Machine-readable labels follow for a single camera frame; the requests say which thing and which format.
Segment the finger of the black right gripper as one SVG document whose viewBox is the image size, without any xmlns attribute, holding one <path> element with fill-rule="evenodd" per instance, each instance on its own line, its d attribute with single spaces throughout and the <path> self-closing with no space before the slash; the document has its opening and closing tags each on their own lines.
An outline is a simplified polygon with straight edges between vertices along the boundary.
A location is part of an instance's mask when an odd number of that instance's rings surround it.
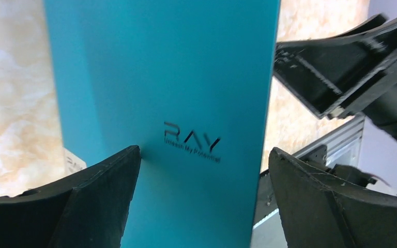
<svg viewBox="0 0 397 248">
<path fill-rule="evenodd" d="M 383 14 L 370 17 L 342 34 L 312 40 L 281 41 L 276 45 L 273 75 L 317 118 L 331 115 L 341 97 L 349 96 L 353 76 L 374 64 L 370 49 L 348 36 L 381 26 Z"/>
</svg>

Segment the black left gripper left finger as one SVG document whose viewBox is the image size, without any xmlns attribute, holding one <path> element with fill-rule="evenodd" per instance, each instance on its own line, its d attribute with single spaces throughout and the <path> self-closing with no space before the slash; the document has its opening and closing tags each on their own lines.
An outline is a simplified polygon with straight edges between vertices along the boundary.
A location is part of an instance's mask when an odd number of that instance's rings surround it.
<svg viewBox="0 0 397 248">
<path fill-rule="evenodd" d="M 60 180 L 0 197 L 0 247 L 120 247 L 140 165 L 132 145 Z"/>
</svg>

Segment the teal and black file folder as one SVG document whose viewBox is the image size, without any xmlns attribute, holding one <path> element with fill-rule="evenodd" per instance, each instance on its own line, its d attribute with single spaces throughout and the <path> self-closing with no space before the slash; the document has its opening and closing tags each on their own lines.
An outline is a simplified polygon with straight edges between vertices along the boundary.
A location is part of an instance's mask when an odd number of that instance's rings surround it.
<svg viewBox="0 0 397 248">
<path fill-rule="evenodd" d="M 122 247 L 249 247 L 279 1 L 45 1 L 64 146 L 141 169 Z"/>
</svg>

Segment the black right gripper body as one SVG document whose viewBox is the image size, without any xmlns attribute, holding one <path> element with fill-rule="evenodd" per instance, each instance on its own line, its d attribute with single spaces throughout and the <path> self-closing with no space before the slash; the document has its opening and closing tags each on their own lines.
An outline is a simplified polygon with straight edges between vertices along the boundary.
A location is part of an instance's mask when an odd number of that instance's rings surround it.
<svg viewBox="0 0 397 248">
<path fill-rule="evenodd" d="M 397 141 L 397 17 L 388 21 L 376 14 L 334 40 L 351 40 L 363 50 L 342 78 L 352 86 L 364 83 L 332 110 L 328 117 L 343 119 L 364 113 L 378 128 Z"/>
</svg>

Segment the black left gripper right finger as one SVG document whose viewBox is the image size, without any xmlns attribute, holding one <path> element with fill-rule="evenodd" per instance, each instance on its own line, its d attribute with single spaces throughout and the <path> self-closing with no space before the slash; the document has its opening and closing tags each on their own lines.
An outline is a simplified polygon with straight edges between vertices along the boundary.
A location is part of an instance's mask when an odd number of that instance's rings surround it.
<svg viewBox="0 0 397 248">
<path fill-rule="evenodd" d="M 269 172 L 288 247 L 397 247 L 397 196 L 355 185 L 277 147 Z"/>
</svg>

